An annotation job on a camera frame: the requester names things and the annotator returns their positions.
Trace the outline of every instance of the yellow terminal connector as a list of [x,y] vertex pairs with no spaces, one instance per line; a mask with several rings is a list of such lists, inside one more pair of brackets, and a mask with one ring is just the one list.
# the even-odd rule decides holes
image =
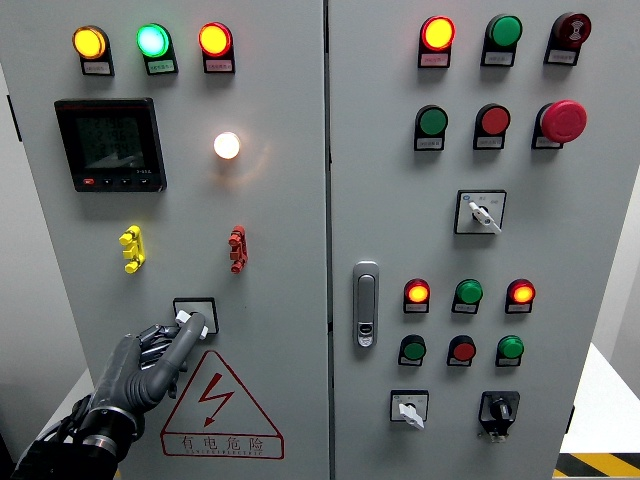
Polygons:
[[133,274],[138,271],[146,259],[144,244],[142,243],[142,231],[137,225],[131,225],[120,235],[120,245],[124,247],[122,256],[125,260],[131,260],[124,267],[124,271]]

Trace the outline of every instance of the glowing white light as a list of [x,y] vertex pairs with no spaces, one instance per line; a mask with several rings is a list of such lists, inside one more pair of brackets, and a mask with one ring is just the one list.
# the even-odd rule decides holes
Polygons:
[[233,132],[221,133],[213,141],[213,149],[221,158],[231,160],[240,151],[240,139]]

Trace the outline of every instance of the red emergency stop button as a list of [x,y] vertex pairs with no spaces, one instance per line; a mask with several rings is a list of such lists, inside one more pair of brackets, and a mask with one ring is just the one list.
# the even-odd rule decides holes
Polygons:
[[587,126],[587,111],[574,100],[560,100],[543,109],[540,117],[542,134],[556,143],[578,138]]
[[447,365],[450,367],[469,367],[476,356],[476,346],[468,335],[458,335],[449,343]]

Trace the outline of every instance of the red indicator light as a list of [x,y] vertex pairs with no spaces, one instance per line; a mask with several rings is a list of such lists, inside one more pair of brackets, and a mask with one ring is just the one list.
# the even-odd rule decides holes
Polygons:
[[232,37],[229,29],[222,23],[208,23],[200,29],[198,36],[200,48],[211,57],[221,57],[229,51]]
[[405,297],[413,303],[423,303],[429,299],[429,284],[424,280],[411,280],[404,287]]
[[482,116],[482,129],[489,135],[499,135],[503,133],[511,123],[509,112],[502,107],[493,107],[487,110]]
[[460,362],[468,362],[476,356],[476,347],[472,343],[461,343],[453,349],[453,356]]
[[456,27],[448,17],[431,17],[422,26],[422,43],[436,52],[448,49],[456,35]]
[[516,280],[509,285],[509,298],[515,303],[531,303],[536,296],[536,289],[528,280]]
[[553,24],[553,35],[566,48],[578,48],[591,34],[591,20],[584,13],[565,13]]
[[587,111],[574,100],[560,100],[542,114],[542,134],[552,142],[567,143],[578,138],[587,126]]

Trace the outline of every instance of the yellow indicator light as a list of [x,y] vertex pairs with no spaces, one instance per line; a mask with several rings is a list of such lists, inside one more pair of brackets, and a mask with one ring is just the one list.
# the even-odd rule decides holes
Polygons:
[[456,29],[450,18],[433,17],[427,20],[422,30],[422,40],[431,50],[446,50],[453,43]]
[[102,30],[91,25],[80,27],[73,34],[73,48],[87,60],[100,58],[107,49],[107,40]]
[[518,303],[529,303],[533,299],[533,295],[533,288],[523,285],[513,291],[512,297]]
[[427,298],[429,298],[429,289],[423,285],[416,285],[409,290],[409,300],[412,302],[424,302]]
[[224,132],[213,141],[213,149],[221,158],[231,160],[240,152],[240,139],[233,132]]
[[221,23],[208,23],[200,29],[199,41],[204,53],[220,57],[231,48],[231,33]]

